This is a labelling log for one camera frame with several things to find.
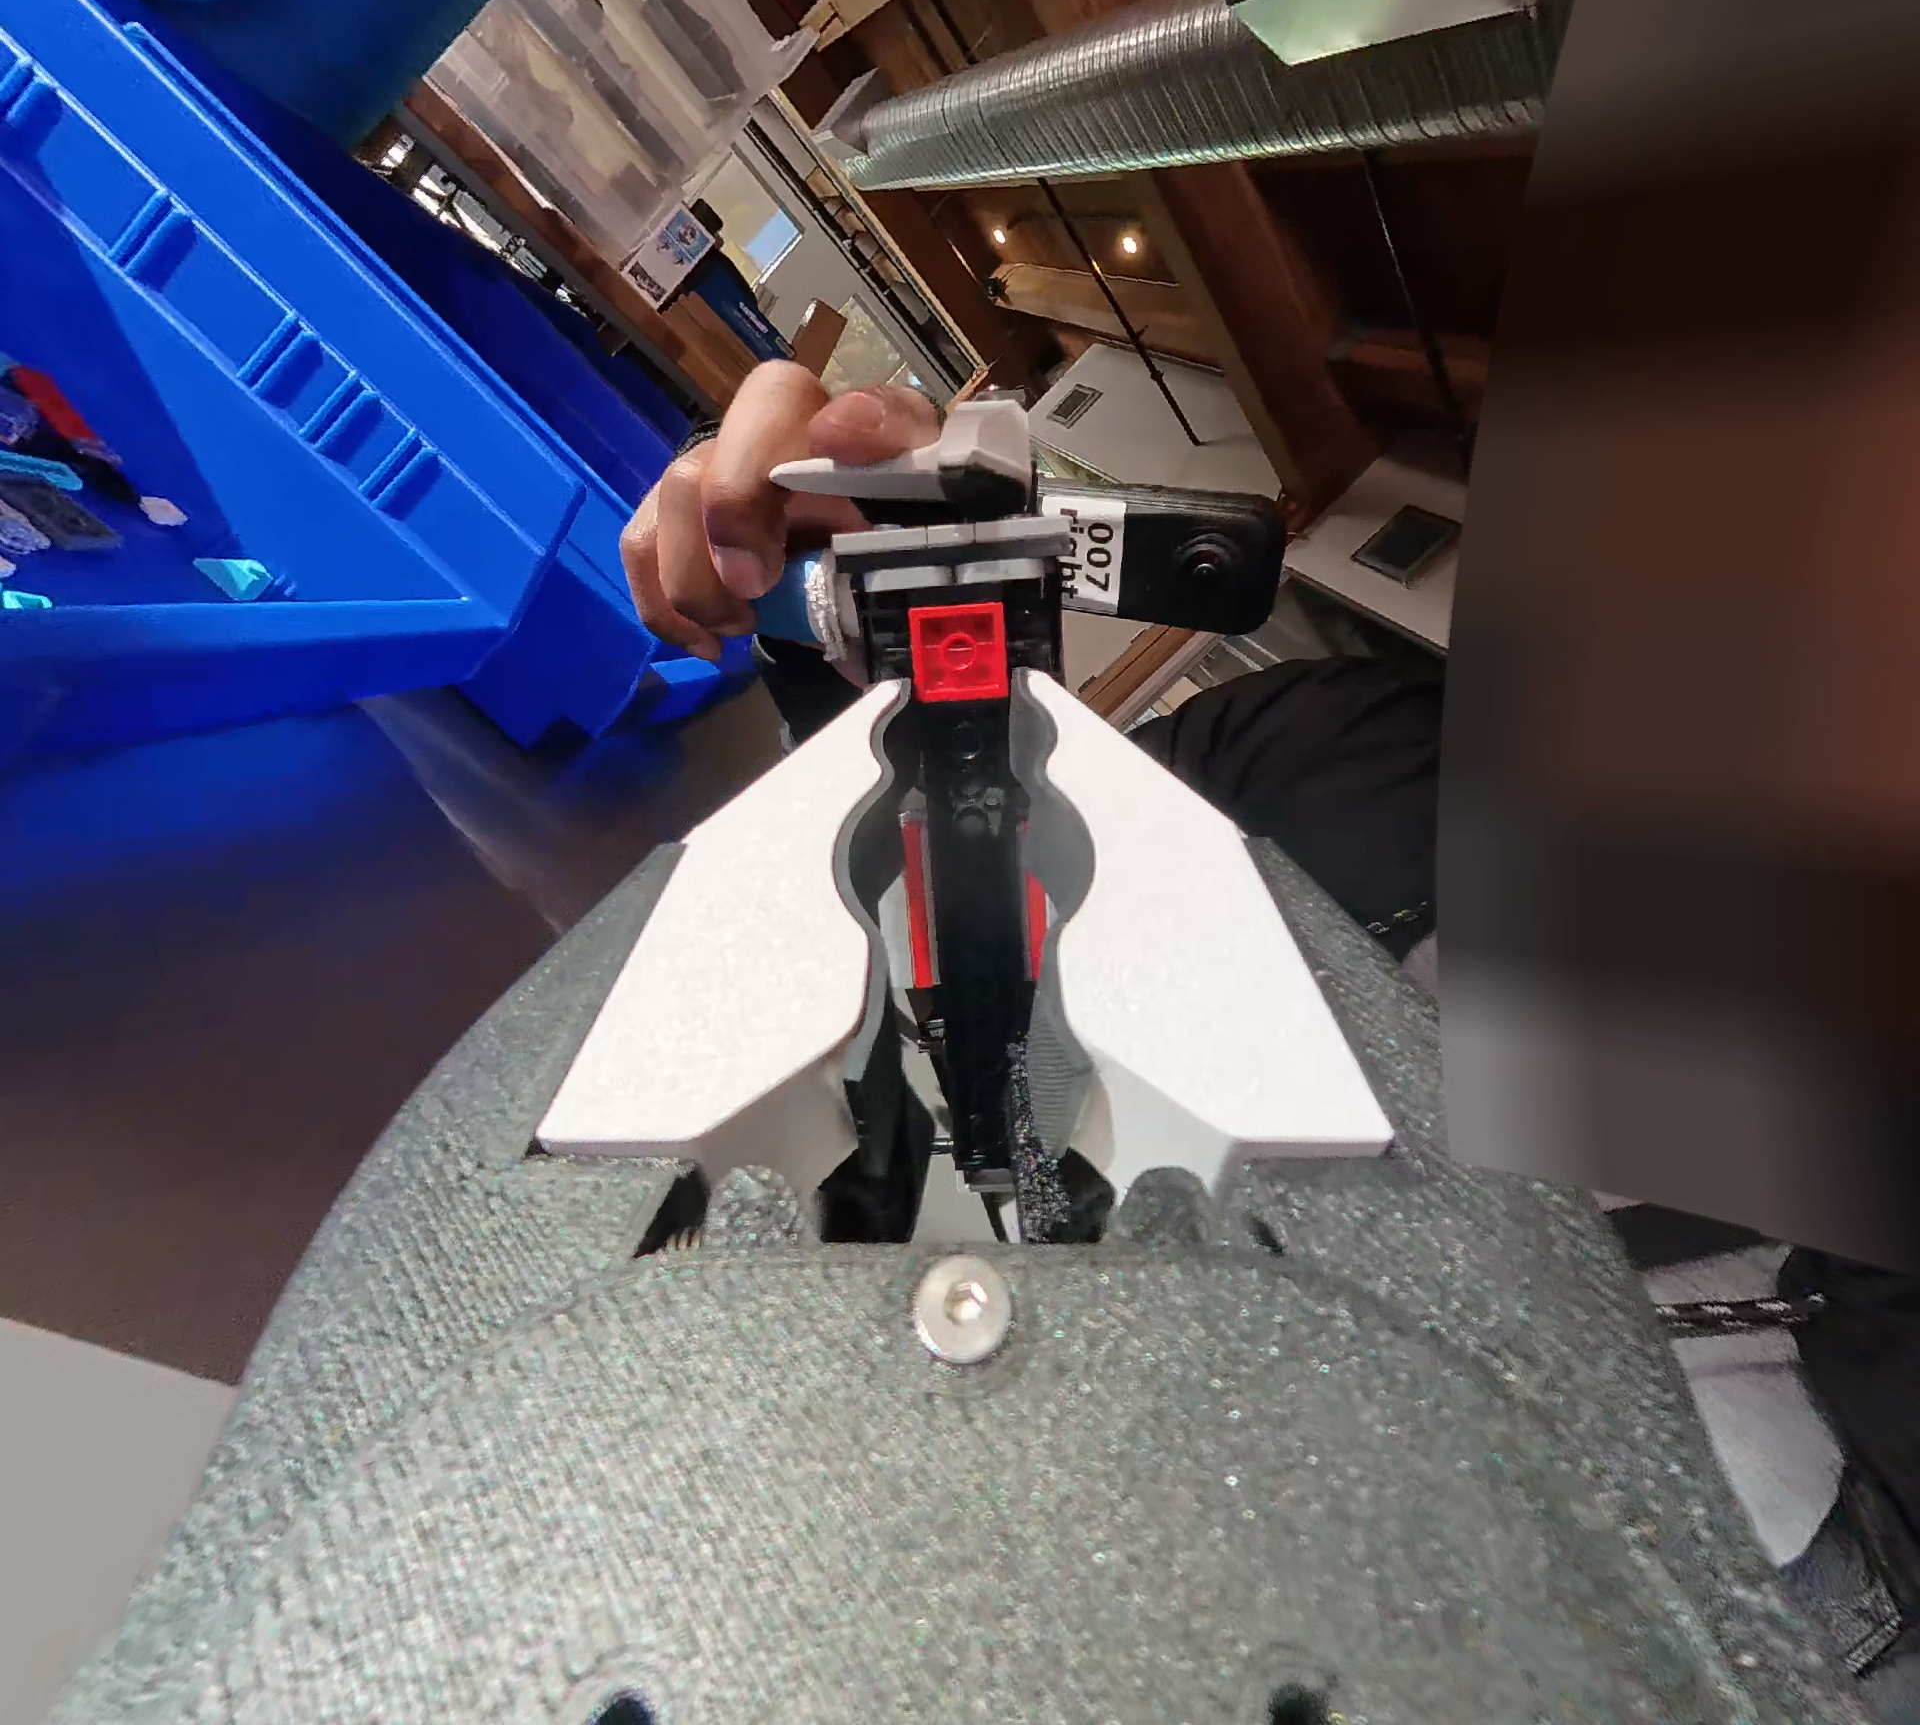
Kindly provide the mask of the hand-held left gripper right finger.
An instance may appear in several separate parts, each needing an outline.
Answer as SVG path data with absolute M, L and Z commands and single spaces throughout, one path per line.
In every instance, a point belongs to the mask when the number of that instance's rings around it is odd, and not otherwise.
M 1036 1004 L 1067 1065 L 1044 1142 L 1105 1179 L 1380 1157 L 1388 1117 L 1239 831 L 1051 677 L 1022 684 Z

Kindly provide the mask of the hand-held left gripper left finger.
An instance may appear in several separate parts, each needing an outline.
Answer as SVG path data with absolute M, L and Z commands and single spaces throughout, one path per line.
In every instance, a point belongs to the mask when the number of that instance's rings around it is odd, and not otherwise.
M 846 1065 L 876 974 L 847 833 L 906 702 L 876 684 L 672 854 L 539 1118 L 566 1159 L 844 1159 Z

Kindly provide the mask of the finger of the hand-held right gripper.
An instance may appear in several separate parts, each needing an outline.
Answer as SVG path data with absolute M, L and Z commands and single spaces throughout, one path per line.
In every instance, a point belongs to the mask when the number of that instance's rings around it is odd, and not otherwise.
M 937 441 L 876 464 L 830 459 L 777 464 L 779 491 L 852 502 L 1028 502 L 1036 460 L 1030 420 L 1010 400 L 974 400 L 951 410 Z

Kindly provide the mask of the toy brick vehicle model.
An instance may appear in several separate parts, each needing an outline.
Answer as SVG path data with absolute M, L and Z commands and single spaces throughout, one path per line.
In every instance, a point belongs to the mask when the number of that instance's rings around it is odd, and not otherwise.
M 880 778 L 831 849 L 872 952 L 842 1066 L 856 1153 L 827 1233 L 902 1241 L 945 1157 L 995 1237 L 1082 1234 L 1088 1160 L 1063 1171 L 1086 1091 L 1048 959 L 1053 901 L 1092 876 L 1086 829 L 1045 782 L 1055 724 L 1034 684 L 1060 662 L 1062 522 L 874 528 L 831 540 L 823 628 L 850 635 L 884 707 Z

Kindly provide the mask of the person's right forearm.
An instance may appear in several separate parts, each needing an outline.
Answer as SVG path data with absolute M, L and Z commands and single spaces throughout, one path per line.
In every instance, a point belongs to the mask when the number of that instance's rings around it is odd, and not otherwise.
M 1427 657 L 1288 659 L 1129 736 L 1403 963 L 1438 927 L 1441 716 L 1443 669 Z

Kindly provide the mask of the person's right hand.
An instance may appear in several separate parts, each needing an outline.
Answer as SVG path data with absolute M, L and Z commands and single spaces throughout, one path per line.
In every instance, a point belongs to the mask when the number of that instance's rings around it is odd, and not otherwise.
M 620 535 L 641 627 L 687 657 L 719 661 L 727 641 L 753 633 L 756 602 L 790 552 L 867 527 L 852 501 L 784 491 L 773 471 L 813 459 L 880 464 L 935 442 L 942 422 L 909 388 L 830 395 L 797 363 L 756 367 L 717 430 L 668 467 Z

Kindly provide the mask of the clear plastic drawer organizer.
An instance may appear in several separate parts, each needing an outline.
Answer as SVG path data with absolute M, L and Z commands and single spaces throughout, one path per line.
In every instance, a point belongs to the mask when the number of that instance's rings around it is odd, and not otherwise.
M 749 0 L 488 0 L 424 86 L 662 309 L 716 244 L 687 199 L 813 41 Z

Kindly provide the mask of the blue plastic storage bin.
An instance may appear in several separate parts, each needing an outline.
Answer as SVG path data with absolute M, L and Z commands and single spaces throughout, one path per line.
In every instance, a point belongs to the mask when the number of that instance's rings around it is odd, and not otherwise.
M 52 489 L 63 544 L 3 579 L 6 766 L 426 686 L 531 747 L 751 674 L 648 635 L 620 567 L 669 403 L 129 3 L 2 18 L 3 368 L 135 497 Z

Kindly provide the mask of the pile of loose toy bricks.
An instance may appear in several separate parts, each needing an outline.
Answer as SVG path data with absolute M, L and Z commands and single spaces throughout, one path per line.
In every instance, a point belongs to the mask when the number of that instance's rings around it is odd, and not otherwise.
M 45 368 L 3 357 L 3 560 L 55 604 L 283 604 L 294 579 L 232 524 L 177 438 L 102 429 Z

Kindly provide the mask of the silver ventilation duct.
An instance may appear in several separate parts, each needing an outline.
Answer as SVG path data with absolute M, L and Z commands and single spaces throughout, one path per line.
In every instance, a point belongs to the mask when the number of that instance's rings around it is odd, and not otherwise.
M 819 130 L 867 192 L 1472 136 L 1542 117 L 1537 0 L 1139 0 Z

